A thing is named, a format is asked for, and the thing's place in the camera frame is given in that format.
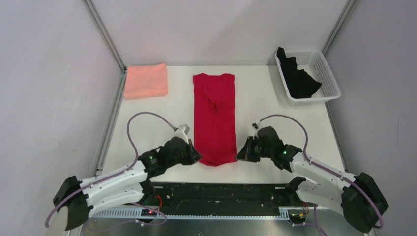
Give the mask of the red t shirt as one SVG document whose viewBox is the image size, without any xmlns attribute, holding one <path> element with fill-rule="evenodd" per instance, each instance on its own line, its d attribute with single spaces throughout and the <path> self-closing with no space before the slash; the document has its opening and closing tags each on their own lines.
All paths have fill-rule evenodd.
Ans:
<svg viewBox="0 0 417 236">
<path fill-rule="evenodd" d="M 200 162 L 220 166 L 236 162 L 235 76 L 193 76 L 194 144 Z"/>
</svg>

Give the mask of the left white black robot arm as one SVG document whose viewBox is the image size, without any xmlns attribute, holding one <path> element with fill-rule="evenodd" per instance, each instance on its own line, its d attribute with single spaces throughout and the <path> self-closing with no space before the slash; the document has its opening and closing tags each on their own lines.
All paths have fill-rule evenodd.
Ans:
<svg viewBox="0 0 417 236">
<path fill-rule="evenodd" d="M 174 165 L 193 165 L 201 159 L 192 141 L 173 137 L 163 146 L 144 152 L 134 166 L 125 166 L 98 177 L 67 178 L 53 199 L 54 206 L 67 207 L 66 230 L 83 225 L 96 213 L 123 204 L 148 205 L 155 199 L 151 178 Z"/>
</svg>

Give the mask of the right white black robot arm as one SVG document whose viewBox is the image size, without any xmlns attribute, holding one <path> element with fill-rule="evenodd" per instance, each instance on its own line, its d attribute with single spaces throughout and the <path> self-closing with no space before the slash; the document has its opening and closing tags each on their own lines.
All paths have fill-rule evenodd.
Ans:
<svg viewBox="0 0 417 236">
<path fill-rule="evenodd" d="M 295 177 L 286 185 L 286 200 L 292 205 L 302 201 L 323 206 L 342 215 L 356 230 L 368 233 L 389 204 L 374 179 L 339 171 L 315 159 L 307 161 L 304 152 L 285 144 L 271 126 L 249 136 L 237 160 L 259 162 L 269 158 L 276 167 Z"/>
</svg>

